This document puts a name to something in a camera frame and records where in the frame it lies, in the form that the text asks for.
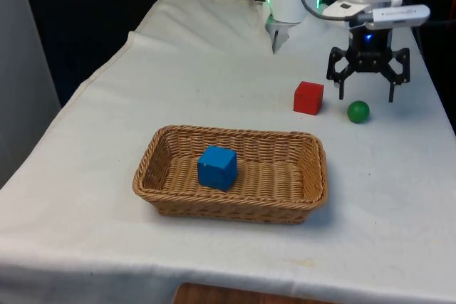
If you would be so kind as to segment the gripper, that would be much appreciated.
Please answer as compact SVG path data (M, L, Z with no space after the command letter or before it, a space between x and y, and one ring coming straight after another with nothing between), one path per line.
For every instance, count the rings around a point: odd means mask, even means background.
M379 70L380 74L389 82L388 102L394 99L395 87L410 82L410 49L401 48L398 51L391 49L391 29L369 30L354 28L350 30L350 47L345 51L333 47L328 58L326 78L338 85L338 96L344 98L345 81L359 70ZM348 64L341 70L336 70L336 64L346 59ZM402 71L396 73L390 65L396 61Z

